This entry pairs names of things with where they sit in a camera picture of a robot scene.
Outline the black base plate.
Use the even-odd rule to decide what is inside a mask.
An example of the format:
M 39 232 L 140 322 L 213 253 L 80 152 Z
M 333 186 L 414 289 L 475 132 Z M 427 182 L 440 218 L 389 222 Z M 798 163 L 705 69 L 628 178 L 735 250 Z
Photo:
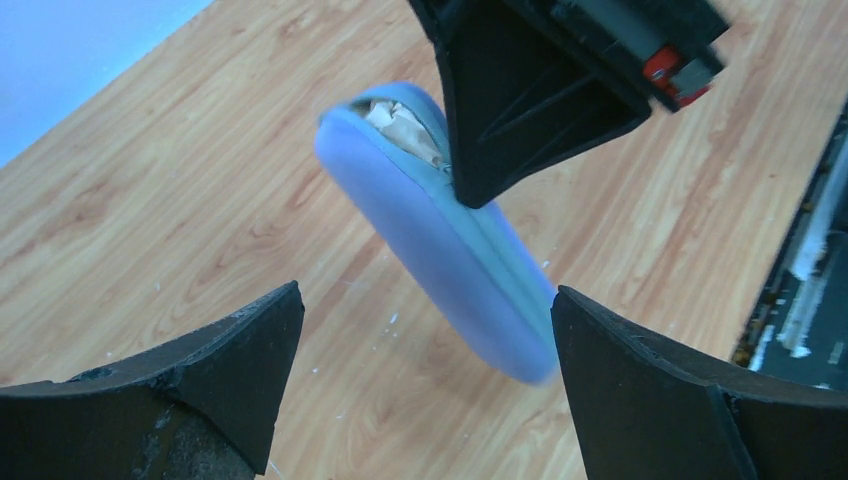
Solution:
M 731 359 L 847 389 L 847 114 L 841 112 Z

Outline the grey glasses case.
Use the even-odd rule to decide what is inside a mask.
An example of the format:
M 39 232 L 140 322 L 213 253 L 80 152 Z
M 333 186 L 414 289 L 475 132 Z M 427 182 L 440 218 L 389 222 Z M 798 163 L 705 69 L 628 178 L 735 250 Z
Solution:
M 434 168 L 365 120 L 373 100 L 400 102 L 444 156 Z M 558 369 L 550 309 L 554 286 L 496 203 L 455 196 L 447 120 L 418 86 L 370 88 L 325 111 L 315 136 L 328 175 L 364 215 L 469 348 L 526 384 Z

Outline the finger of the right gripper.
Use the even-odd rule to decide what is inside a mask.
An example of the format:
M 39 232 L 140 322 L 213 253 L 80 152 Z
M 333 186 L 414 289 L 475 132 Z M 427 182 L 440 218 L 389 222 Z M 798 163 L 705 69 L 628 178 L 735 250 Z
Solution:
M 455 195 L 468 207 L 651 116 L 644 94 L 554 21 L 552 1 L 410 6 L 433 46 Z

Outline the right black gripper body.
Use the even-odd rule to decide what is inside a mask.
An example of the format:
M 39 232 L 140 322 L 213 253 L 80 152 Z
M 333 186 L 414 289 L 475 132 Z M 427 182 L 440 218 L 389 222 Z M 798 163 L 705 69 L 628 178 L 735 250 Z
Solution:
M 676 112 L 725 68 L 713 43 L 729 22 L 709 1 L 510 1 L 555 41 L 587 52 L 637 91 Z

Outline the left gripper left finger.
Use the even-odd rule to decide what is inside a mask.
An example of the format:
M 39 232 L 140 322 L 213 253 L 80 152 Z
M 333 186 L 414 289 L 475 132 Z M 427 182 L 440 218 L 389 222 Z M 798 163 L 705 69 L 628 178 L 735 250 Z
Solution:
M 159 346 L 1 391 L 5 479 L 251 479 L 265 472 L 304 320 L 289 282 Z

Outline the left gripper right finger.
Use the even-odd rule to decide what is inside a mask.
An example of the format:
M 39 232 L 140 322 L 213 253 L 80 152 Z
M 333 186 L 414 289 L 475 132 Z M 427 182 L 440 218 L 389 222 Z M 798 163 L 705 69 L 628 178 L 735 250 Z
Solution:
M 843 479 L 847 396 L 752 372 L 562 286 L 551 317 L 591 479 Z

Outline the beige folding umbrella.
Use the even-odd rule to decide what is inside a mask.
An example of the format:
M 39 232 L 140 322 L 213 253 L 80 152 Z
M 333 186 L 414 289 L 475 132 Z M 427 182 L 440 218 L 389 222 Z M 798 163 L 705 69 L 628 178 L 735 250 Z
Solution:
M 444 166 L 444 156 L 432 135 L 413 112 L 400 102 L 385 99 L 371 101 L 365 120 L 405 152 L 434 168 Z

